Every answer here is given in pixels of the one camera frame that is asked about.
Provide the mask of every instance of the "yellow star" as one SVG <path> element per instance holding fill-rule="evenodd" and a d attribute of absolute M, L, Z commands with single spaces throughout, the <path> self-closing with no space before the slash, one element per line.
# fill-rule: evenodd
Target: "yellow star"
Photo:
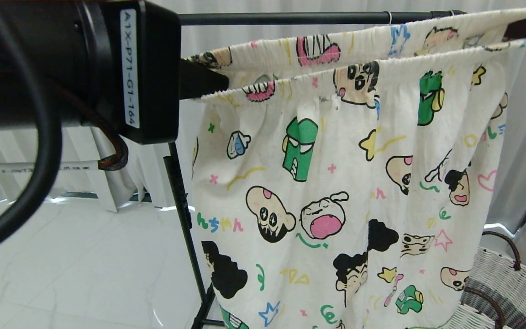
<path fill-rule="evenodd" d="M 367 161 L 374 158 L 374 143 L 376 142 L 376 129 L 372 129 L 367 138 L 362 139 L 358 145 L 367 152 Z"/>
<path fill-rule="evenodd" d="M 397 267 L 393 267 L 392 269 L 388 269 L 387 267 L 383 267 L 383 271 L 377 274 L 378 277 L 381 279 L 387 281 L 388 283 L 393 282 L 393 279 L 395 276 L 397 276 Z"/>
<path fill-rule="evenodd" d="M 472 85 L 480 85 L 482 83 L 482 75 L 486 73 L 486 67 L 480 65 L 472 75 Z"/>

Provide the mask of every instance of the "pink star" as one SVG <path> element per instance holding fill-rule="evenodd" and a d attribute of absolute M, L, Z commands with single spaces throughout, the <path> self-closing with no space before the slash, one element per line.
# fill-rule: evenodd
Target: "pink star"
<path fill-rule="evenodd" d="M 447 234 L 445 233 L 445 231 L 443 229 L 440 231 L 440 233 L 434 239 L 434 241 L 436 242 L 436 244 L 434 244 L 434 247 L 440 245 L 440 246 L 444 247 L 444 251 L 445 252 L 447 252 L 447 245 L 453 244 L 452 240 L 449 237 L 447 237 Z"/>

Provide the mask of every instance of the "blue star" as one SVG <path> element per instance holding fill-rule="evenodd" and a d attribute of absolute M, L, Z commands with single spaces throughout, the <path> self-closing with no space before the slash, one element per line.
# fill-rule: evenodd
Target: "blue star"
<path fill-rule="evenodd" d="M 279 303 L 280 302 L 281 301 L 277 302 L 275 307 L 273 307 L 270 302 L 267 302 L 267 310 L 265 310 L 265 312 L 259 312 L 259 315 L 263 318 L 263 320 L 265 320 L 265 327 L 269 327 L 269 325 L 271 324 L 271 322 L 273 321 L 273 319 L 275 318 L 275 316 L 279 312 Z M 271 317 L 271 320 L 269 320 L 269 317 L 268 317 L 270 312 L 273 313 L 273 316 Z"/>

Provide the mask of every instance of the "fabric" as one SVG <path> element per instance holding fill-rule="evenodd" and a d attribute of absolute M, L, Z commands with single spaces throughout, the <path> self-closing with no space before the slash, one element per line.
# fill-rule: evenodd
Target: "fabric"
<path fill-rule="evenodd" d="M 228 328 L 441 328 L 505 133 L 526 9 L 259 40 L 192 56 L 196 230 Z"/>

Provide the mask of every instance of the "white cable label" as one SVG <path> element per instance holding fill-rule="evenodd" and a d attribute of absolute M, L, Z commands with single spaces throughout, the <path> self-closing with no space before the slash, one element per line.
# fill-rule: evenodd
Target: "white cable label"
<path fill-rule="evenodd" d="M 125 123 L 139 129 L 136 15 L 135 9 L 123 9 L 121 11 L 121 66 L 123 68 Z"/>

